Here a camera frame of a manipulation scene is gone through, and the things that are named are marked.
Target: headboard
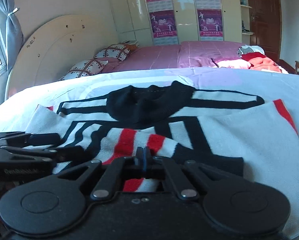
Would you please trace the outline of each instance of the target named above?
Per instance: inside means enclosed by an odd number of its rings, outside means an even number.
[[[117,43],[116,30],[88,15],[65,15],[47,22],[26,41],[9,74],[5,100],[36,85],[57,81],[76,63]]]

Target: white pillow with brown pattern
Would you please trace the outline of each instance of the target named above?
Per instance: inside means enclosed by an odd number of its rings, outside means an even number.
[[[109,47],[102,49],[99,53],[97,53],[94,58],[113,57],[123,61],[126,59],[130,51],[131,50],[128,48],[128,46],[123,44],[110,45]]]
[[[108,61],[99,61],[95,58],[83,60],[75,64],[65,76],[59,79],[59,81],[96,75],[107,63]]]

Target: gray curtain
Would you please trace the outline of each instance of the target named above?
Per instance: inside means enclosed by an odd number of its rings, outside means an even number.
[[[17,55],[24,44],[24,36],[19,21],[15,15],[14,0],[0,0],[0,10],[7,16],[6,19],[6,61],[7,71],[11,72]]]

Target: brown wooden door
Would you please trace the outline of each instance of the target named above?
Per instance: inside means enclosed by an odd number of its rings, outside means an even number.
[[[280,0],[248,0],[251,17],[251,45],[261,46],[267,57],[279,60],[281,46]]]

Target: black turtleneck collar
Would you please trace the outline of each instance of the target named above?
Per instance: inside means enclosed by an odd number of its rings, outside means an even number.
[[[107,97],[107,111],[118,121],[150,124],[163,120],[183,108],[191,99],[194,88],[174,81],[168,87],[128,86]]]

